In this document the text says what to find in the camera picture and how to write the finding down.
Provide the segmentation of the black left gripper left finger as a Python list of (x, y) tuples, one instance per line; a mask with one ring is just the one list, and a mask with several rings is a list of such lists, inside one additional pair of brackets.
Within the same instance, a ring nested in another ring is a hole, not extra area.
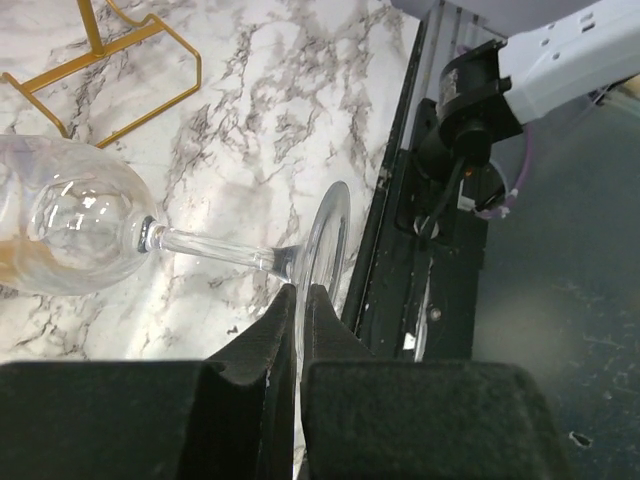
[(1, 368), (5, 479), (288, 479), (296, 292), (209, 358)]

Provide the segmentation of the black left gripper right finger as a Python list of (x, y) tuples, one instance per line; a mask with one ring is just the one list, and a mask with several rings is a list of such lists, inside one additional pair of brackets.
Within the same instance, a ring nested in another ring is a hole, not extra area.
[(382, 360), (326, 289), (304, 317), (306, 479), (569, 479), (548, 403), (524, 369)]

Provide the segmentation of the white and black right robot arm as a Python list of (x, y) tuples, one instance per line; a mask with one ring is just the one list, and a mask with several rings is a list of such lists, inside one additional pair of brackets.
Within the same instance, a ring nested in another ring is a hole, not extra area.
[(420, 174), (444, 183), (483, 167), (493, 144), (600, 87), (639, 72), (639, 4), (597, 1), (451, 60), (439, 78), (437, 123), (414, 150)]

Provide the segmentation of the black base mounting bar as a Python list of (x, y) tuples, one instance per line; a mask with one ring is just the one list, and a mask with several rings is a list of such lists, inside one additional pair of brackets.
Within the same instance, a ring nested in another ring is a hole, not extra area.
[(428, 34), (421, 24), (342, 320), (381, 359), (468, 360), (488, 224), (458, 199), (489, 159), (489, 110), (510, 81), (492, 39), (446, 65), (438, 100), (414, 102)]

